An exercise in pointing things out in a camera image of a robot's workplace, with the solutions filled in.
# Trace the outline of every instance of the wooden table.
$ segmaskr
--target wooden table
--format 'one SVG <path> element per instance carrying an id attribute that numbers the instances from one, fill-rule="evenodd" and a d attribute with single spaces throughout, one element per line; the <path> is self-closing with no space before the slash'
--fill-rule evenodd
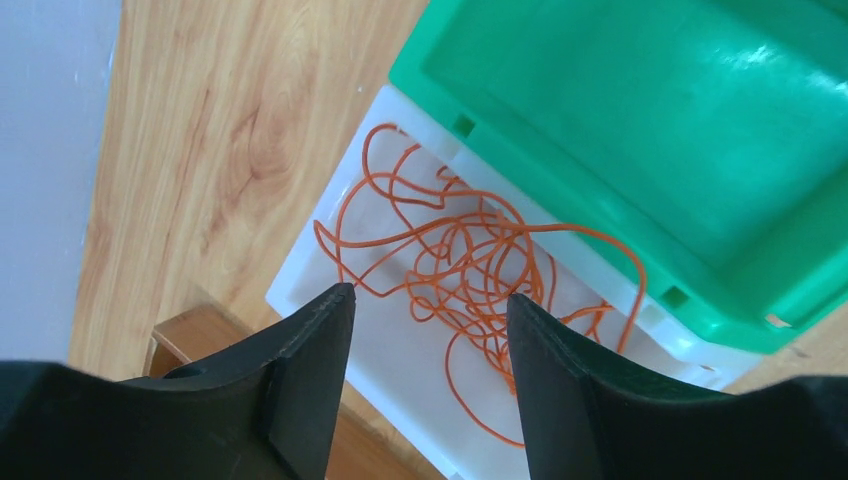
<path id="1" fill-rule="evenodd" d="M 425 4 L 125 1 L 73 366 L 137 376 L 153 325 L 202 303 L 254 329 L 278 319 L 265 292 Z M 844 320 L 731 390 L 848 373 Z M 356 392 L 343 402 L 414 461 Z"/>

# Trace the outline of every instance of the orange string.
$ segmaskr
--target orange string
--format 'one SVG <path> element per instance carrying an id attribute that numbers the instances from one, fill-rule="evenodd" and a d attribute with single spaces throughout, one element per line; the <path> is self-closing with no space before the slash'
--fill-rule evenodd
<path id="1" fill-rule="evenodd" d="M 372 172 L 368 155 L 371 143 L 380 132 L 396 132 L 406 135 L 394 124 L 384 123 L 374 127 L 366 135 L 362 149 L 362 171 L 364 177 L 350 189 L 342 201 L 333 231 L 318 221 L 313 227 L 321 250 L 337 266 L 340 281 L 349 278 L 354 285 L 379 298 L 385 298 L 399 291 L 405 291 L 410 299 L 409 313 L 417 322 L 427 322 L 438 318 L 455 333 L 445 350 L 445 376 L 448 387 L 460 406 L 469 417 L 485 431 L 507 444 L 523 447 L 523 444 L 509 439 L 480 420 L 468 406 L 454 385 L 451 375 L 450 355 L 453 346 L 460 338 L 465 338 L 480 350 L 486 362 L 497 371 L 506 382 L 510 392 L 515 393 L 515 381 L 509 361 L 509 349 L 506 341 L 506 301 L 513 293 L 520 292 L 539 305 L 545 305 L 548 311 L 553 308 L 556 290 L 557 264 L 553 257 L 544 253 L 550 264 L 548 279 L 537 265 L 537 248 L 531 234 L 543 232 L 576 232 L 604 242 L 621 250 L 636 266 L 639 275 L 639 289 L 636 300 L 625 322 L 624 330 L 618 340 L 617 351 L 623 352 L 627 339 L 642 301 L 645 297 L 647 275 L 636 254 L 618 239 L 603 232 L 575 224 L 527 225 L 518 211 L 500 196 L 483 190 L 470 188 L 459 177 L 452 175 L 447 167 L 435 172 L 439 189 L 426 188 L 409 181 L 401 175 L 404 165 L 412 154 L 420 150 L 414 144 L 404 150 L 391 171 Z M 378 181 L 385 183 L 383 188 Z M 349 241 L 342 238 L 344 218 L 353 199 L 366 187 L 386 199 L 392 212 L 400 220 L 405 230 L 395 235 L 367 241 Z M 414 192 L 416 197 L 404 197 L 397 194 L 399 187 Z M 476 199 L 476 210 L 459 215 L 443 215 L 421 225 L 414 225 L 401 206 L 415 206 L 433 211 L 446 208 L 452 199 Z M 474 234 L 486 236 L 484 240 L 474 239 Z M 403 280 L 379 291 L 366 281 L 367 277 L 384 265 L 398 253 L 417 244 L 420 252 L 403 276 Z M 361 274 L 348 267 L 343 260 L 345 249 L 365 249 L 376 247 L 392 248 Z M 515 264 L 515 258 L 521 260 L 520 272 L 510 269 L 509 278 L 503 275 L 508 261 Z M 584 332 L 587 337 L 600 343 L 598 326 L 604 315 L 613 310 L 606 301 L 600 305 L 584 307 L 561 317 L 565 323 L 592 315 L 589 328 Z"/>

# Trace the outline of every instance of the green plastic container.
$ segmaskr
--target green plastic container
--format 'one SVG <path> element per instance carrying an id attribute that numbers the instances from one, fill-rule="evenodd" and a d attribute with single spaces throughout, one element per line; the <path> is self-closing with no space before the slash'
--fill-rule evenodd
<path id="1" fill-rule="evenodd" d="M 433 0 L 390 79 L 707 341 L 848 298 L 844 0 Z"/>

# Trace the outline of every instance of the white surface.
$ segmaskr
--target white surface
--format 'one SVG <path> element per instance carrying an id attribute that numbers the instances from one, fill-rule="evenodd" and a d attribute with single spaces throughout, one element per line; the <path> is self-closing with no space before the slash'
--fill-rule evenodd
<path id="1" fill-rule="evenodd" d="M 431 179 L 432 172 L 440 165 L 447 164 L 472 187 L 505 197 L 519 209 L 527 223 L 554 223 L 547 213 L 402 94 L 393 87 L 384 87 L 268 291 L 268 302 L 283 316 L 338 280 L 333 262 L 318 249 L 312 221 L 317 219 L 327 226 L 332 225 L 340 202 L 349 188 L 362 178 L 361 151 L 366 133 L 384 122 L 397 124 L 426 148 L 410 159 L 410 169 L 403 171 L 405 177 L 421 183 Z M 378 134 L 372 144 L 372 169 L 393 166 L 400 152 L 410 143 L 412 140 L 393 133 Z M 343 227 L 347 239 L 379 238 L 400 230 L 388 204 L 372 195 L 371 199 L 363 198 L 351 205 Z M 459 211 L 463 206 L 449 208 Z M 416 217 L 414 223 L 424 220 L 425 217 Z M 635 287 L 579 238 L 569 234 L 542 234 L 534 238 L 538 245 L 616 308 L 629 310 Z M 345 263 L 360 272 L 378 256 L 370 250 L 368 253 L 348 252 Z M 394 269 L 376 271 L 369 282 L 375 286 L 397 284 L 410 263 L 410 257 L 401 255 L 393 263 Z M 597 294 L 566 270 L 559 271 L 558 291 L 562 294 L 558 296 L 553 313 L 564 315 L 576 307 L 597 304 Z M 405 292 L 379 299 L 357 290 L 348 380 L 446 477 L 458 475 L 466 480 L 527 478 L 524 451 L 502 443 L 479 428 L 450 393 L 444 374 L 444 352 L 452 331 L 437 320 L 424 324 L 414 322 L 408 308 L 409 298 Z M 601 338 L 605 343 L 615 343 L 623 319 L 623 314 L 616 313 L 604 320 Z M 581 325 L 573 326 L 582 331 Z M 666 348 L 660 348 L 657 341 Z M 625 356 L 666 375 L 716 389 L 760 359 L 758 355 L 701 341 L 651 301 L 640 315 Z M 515 399 L 479 351 L 464 340 L 460 341 L 452 354 L 451 364 L 455 383 L 475 412 L 507 437 L 520 440 Z M 701 365 L 709 365 L 715 371 Z"/>
<path id="2" fill-rule="evenodd" d="M 120 13 L 0 2 L 0 358 L 67 359 Z"/>

